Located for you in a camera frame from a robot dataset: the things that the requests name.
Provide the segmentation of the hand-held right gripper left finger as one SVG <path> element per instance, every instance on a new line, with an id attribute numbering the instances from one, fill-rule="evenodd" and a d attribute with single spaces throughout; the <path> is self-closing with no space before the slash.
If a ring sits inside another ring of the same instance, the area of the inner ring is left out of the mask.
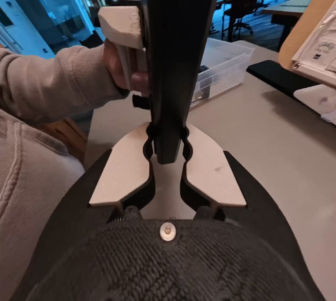
<path id="1" fill-rule="evenodd" d="M 124 213 L 129 206 L 141 210 L 154 198 L 149 128 L 144 122 L 114 145 L 90 198 L 91 207 L 110 206 Z"/>

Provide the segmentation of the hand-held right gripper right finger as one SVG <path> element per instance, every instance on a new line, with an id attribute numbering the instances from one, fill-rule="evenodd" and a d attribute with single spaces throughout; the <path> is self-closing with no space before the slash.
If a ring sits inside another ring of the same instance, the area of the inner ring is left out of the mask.
<path id="1" fill-rule="evenodd" d="M 220 145 L 192 124 L 186 127 L 183 157 L 180 196 L 193 211 L 206 206 L 215 215 L 219 208 L 247 206 Z"/>

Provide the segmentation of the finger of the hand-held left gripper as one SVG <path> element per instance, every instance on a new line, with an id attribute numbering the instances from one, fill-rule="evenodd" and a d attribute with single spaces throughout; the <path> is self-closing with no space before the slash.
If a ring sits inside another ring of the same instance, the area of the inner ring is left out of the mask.
<path id="1" fill-rule="evenodd" d="M 137 6 L 104 6 L 98 18 L 105 38 L 134 49 L 143 49 L 141 19 Z"/>

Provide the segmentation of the black multi-port usb hub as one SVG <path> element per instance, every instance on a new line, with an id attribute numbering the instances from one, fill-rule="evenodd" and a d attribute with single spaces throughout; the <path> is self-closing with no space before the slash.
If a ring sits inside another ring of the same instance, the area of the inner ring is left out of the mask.
<path id="1" fill-rule="evenodd" d="M 141 0 L 159 164 L 177 159 L 216 2 Z"/>

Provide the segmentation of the person's left hand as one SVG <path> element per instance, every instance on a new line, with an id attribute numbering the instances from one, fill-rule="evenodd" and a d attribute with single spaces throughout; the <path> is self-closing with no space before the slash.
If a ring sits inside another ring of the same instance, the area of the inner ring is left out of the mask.
<path id="1" fill-rule="evenodd" d="M 105 39 L 104 41 L 103 61 L 117 87 L 128 91 L 140 92 L 146 97 L 149 96 L 148 73 L 133 72 L 131 84 L 128 86 L 118 49 L 115 44 L 108 39 Z"/>

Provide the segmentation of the person's grey sweatshirt torso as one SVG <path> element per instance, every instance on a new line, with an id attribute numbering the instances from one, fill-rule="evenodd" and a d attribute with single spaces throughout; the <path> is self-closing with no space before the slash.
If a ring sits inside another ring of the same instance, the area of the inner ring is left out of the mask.
<path id="1" fill-rule="evenodd" d="M 81 162 L 54 137 L 1 110 L 0 300 L 18 288 L 39 237 Z"/>

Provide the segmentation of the clear plastic bin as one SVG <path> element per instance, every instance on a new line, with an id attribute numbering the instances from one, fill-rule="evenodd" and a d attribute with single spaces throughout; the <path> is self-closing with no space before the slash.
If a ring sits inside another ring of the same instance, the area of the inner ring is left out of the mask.
<path id="1" fill-rule="evenodd" d="M 208 38 L 190 107 L 243 83 L 255 48 Z"/>

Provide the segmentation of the black office chair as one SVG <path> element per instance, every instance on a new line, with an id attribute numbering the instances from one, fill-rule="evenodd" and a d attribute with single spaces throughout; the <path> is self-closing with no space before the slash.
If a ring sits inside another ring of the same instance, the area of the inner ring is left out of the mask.
<path id="1" fill-rule="evenodd" d="M 224 15 L 229 16 L 229 26 L 225 31 L 228 31 L 227 41 L 232 42 L 234 33 L 239 28 L 245 28 L 253 35 L 254 31 L 248 23 L 243 23 L 241 20 L 246 15 L 252 14 L 255 10 L 256 0 L 235 0 L 231 3 L 231 8 L 224 12 Z"/>

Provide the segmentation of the wooden document board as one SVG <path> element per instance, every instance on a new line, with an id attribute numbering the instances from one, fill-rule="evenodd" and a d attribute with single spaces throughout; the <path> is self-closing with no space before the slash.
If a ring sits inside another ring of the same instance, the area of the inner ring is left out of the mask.
<path id="1" fill-rule="evenodd" d="M 292 29 L 284 41 L 278 61 L 282 68 L 291 71 L 293 66 L 292 57 L 316 29 L 319 22 L 326 15 L 335 0 L 312 0 L 301 16 L 296 26 Z"/>

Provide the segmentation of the white paper sheets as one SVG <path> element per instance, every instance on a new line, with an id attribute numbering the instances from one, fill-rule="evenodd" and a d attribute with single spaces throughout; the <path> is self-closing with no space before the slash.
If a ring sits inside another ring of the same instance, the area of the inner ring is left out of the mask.
<path id="1" fill-rule="evenodd" d="M 335 89 L 336 1 L 292 57 L 293 70 Z"/>

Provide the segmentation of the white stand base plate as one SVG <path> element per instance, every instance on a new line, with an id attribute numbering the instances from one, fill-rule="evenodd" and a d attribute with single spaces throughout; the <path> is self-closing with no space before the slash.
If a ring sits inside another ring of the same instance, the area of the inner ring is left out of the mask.
<path id="1" fill-rule="evenodd" d="M 336 90 L 325 85 L 315 85 L 296 90 L 293 96 L 315 111 L 325 121 L 336 125 Z"/>

